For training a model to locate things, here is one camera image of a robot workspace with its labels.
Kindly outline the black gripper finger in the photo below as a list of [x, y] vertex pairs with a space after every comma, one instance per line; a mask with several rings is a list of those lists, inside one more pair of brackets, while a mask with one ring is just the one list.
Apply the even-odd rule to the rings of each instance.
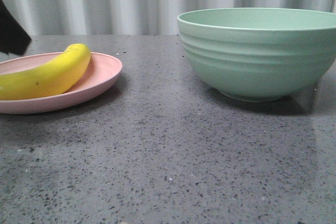
[[1, 52], [22, 56], [32, 39], [1, 0]]

